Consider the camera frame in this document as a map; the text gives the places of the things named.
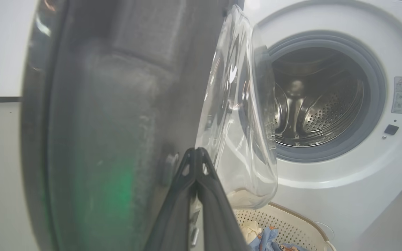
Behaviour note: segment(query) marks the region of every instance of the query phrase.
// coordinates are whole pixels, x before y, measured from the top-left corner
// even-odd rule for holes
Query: floor
[[[0,104],[0,251],[37,251],[25,206],[19,159],[19,104]],[[402,250],[402,192],[354,250]]]

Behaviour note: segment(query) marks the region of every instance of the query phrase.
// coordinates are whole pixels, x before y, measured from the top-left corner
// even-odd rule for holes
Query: sticker
[[[402,77],[395,77],[395,92],[392,113],[402,113]]]

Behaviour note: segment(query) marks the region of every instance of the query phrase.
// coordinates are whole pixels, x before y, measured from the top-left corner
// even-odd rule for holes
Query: perforated plastic basket
[[[259,210],[235,210],[240,226],[246,221],[257,221],[260,227],[279,230],[277,243],[301,246],[309,251],[336,251],[325,233],[313,221],[287,208],[270,203]]]

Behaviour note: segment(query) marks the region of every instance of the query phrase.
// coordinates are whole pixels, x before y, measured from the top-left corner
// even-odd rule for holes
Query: washing machine drum
[[[383,75],[372,59],[327,47],[273,57],[272,128],[278,158],[335,158],[370,134],[382,113],[385,92]]]

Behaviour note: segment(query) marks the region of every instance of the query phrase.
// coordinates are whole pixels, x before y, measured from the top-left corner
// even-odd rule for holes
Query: washing machine
[[[246,0],[244,13],[276,80],[272,202],[352,250],[402,190],[402,1]]]

